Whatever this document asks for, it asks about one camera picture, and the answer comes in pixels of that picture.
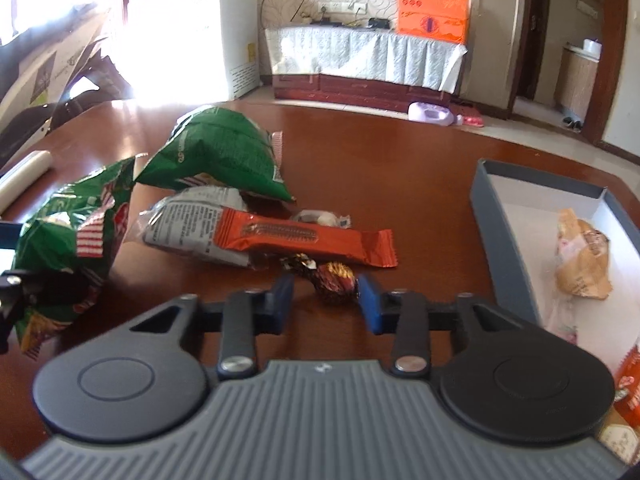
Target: wooden door frame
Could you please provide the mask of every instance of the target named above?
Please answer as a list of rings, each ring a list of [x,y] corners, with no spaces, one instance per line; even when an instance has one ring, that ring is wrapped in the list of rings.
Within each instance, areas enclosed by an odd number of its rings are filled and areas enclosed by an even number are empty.
[[[520,47],[509,98],[509,113],[513,111],[520,75],[522,74],[525,47],[529,35],[530,12],[531,0],[525,0]],[[602,55],[600,56],[596,81],[593,86],[587,116],[584,120],[584,128],[582,129],[582,136],[592,144],[599,144],[604,136],[613,99],[618,88],[620,68],[622,67],[625,50],[627,14],[628,0],[604,1]]]

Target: beige snack wrapper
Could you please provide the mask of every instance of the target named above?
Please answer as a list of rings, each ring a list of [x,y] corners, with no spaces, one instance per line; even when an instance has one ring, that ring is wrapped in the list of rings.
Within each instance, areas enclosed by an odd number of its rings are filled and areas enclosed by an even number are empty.
[[[609,239],[580,220],[573,209],[562,209],[558,219],[556,285],[567,294],[606,300],[609,281]]]

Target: green snack bag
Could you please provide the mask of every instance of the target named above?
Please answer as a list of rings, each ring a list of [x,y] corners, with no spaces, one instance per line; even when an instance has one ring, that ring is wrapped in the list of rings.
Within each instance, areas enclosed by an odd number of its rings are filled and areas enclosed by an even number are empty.
[[[13,269],[80,272],[91,285],[78,304],[36,304],[15,324],[20,349],[37,355],[43,341],[97,300],[127,230],[135,158],[94,171],[51,195],[23,226]]]
[[[136,182],[182,190],[217,184],[292,202],[270,134],[242,115],[201,107],[178,119]]]

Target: white logo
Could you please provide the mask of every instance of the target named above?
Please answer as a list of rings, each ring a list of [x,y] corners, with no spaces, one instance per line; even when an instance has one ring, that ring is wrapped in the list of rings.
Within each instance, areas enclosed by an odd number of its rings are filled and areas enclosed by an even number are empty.
[[[321,365],[316,366],[316,372],[320,372],[321,374],[330,372],[333,369],[334,367],[332,367],[329,363],[322,363]]]

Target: brown tabletop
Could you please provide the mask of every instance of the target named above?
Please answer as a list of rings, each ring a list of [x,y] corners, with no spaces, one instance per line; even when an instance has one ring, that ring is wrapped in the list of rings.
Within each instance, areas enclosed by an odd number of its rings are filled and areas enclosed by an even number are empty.
[[[283,178],[303,208],[350,214],[361,230],[391,228],[397,269],[371,272],[386,288],[412,288],[435,301],[459,292],[493,298],[489,271],[469,192],[479,158],[553,171],[608,186],[636,224],[640,203],[617,177],[578,162],[453,128],[404,120],[273,104],[225,104],[271,131],[284,132]],[[92,108],[37,143],[49,150],[53,168],[3,216],[21,221],[59,186],[104,164],[155,152],[188,106],[144,108],[114,102]],[[164,196],[138,186],[132,215]],[[0,357],[0,448],[21,459],[42,444],[46,431],[31,403],[31,383],[53,355],[185,292],[205,301],[233,290],[268,288],[281,270],[246,270],[188,260],[125,243],[99,303],[56,340],[37,362],[21,355],[15,337]],[[433,359],[450,357],[446,334],[432,334]],[[207,335],[201,360],[213,364],[217,335]],[[298,280],[282,336],[258,338],[258,357],[269,359],[375,358],[388,364],[392,336],[367,333],[356,306],[322,306],[312,286]]]

